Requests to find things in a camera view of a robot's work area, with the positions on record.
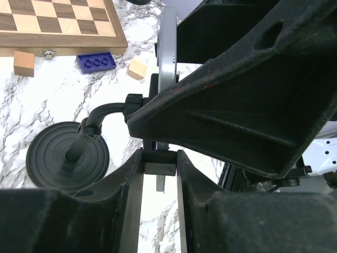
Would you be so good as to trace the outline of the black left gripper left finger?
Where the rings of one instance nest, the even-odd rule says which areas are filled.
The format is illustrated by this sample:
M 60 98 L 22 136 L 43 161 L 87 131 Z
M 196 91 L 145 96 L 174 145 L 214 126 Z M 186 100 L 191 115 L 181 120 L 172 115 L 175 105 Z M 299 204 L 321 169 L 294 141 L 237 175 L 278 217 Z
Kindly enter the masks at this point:
M 51 189 L 1 191 L 1 252 L 137 252 L 143 151 L 69 196 Z

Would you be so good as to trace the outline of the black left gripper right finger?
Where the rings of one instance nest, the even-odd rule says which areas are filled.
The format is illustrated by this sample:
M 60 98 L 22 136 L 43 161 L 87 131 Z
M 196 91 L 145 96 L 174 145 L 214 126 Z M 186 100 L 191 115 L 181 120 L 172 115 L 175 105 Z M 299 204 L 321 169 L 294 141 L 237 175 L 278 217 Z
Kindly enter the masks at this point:
M 228 192 L 177 153 L 182 252 L 336 252 L 332 194 Z

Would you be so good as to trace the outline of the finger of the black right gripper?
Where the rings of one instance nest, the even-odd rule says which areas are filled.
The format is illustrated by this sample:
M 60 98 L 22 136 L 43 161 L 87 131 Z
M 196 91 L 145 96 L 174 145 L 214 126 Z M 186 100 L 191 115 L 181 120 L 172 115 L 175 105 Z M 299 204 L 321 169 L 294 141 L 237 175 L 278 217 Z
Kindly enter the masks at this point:
M 200 67 L 131 114 L 131 136 L 283 178 L 336 111 L 336 1 L 204 1 L 177 27 Z
M 204 64 L 244 37 L 277 0 L 203 1 L 177 26 L 177 62 Z

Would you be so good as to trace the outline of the black screen silver phone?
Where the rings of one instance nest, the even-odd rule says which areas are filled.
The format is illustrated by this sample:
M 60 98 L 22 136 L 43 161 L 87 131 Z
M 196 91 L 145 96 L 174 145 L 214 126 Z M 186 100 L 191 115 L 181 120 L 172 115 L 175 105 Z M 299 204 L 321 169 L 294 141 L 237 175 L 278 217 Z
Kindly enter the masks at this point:
M 176 83 L 176 26 L 175 8 L 165 7 L 160 16 L 157 34 L 158 93 Z

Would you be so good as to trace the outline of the black round-base phone stand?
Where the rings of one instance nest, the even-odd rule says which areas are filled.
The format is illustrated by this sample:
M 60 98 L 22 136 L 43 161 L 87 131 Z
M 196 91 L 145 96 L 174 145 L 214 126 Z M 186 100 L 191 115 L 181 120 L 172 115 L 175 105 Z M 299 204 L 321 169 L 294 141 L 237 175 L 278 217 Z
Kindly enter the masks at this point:
M 158 94 L 158 74 L 152 74 L 147 98 L 129 94 L 125 103 L 98 106 L 82 122 L 60 122 L 46 127 L 31 142 L 26 155 L 29 178 L 37 187 L 58 188 L 68 194 L 100 181 L 110 162 L 102 137 L 102 122 L 113 113 L 127 117 Z

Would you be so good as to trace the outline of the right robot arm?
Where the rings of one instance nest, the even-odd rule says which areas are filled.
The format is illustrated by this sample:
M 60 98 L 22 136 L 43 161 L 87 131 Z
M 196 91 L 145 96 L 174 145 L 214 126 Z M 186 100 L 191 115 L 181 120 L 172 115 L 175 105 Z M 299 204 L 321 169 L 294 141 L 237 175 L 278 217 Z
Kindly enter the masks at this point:
M 336 1 L 279 1 L 218 57 L 131 114 L 131 136 L 168 142 L 265 178 L 302 159 L 336 170 Z

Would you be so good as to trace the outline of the light wooden cube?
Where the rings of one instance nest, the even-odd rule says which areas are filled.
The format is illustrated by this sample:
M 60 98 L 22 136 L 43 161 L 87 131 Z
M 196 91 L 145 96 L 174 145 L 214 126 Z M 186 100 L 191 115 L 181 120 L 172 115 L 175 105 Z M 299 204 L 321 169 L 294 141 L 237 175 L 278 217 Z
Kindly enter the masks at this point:
M 146 76 L 147 65 L 137 59 L 131 59 L 127 73 L 130 77 L 141 80 Z

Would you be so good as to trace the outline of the purple lego brick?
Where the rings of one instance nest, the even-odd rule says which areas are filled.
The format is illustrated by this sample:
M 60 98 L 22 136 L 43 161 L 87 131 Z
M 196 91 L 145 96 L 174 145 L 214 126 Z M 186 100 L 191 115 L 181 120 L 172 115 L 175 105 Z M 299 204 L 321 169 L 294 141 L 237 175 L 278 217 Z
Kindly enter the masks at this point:
M 114 70 L 116 63 L 110 52 L 81 54 L 76 56 L 77 63 L 83 74 Z

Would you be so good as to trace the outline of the wooden chessboard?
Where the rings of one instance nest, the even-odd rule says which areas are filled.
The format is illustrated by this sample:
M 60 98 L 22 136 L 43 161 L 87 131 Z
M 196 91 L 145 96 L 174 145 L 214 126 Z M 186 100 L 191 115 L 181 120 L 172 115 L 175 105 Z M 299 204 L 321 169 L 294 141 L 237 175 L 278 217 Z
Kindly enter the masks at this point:
M 1 56 L 118 55 L 127 47 L 112 1 L 1 1 Z

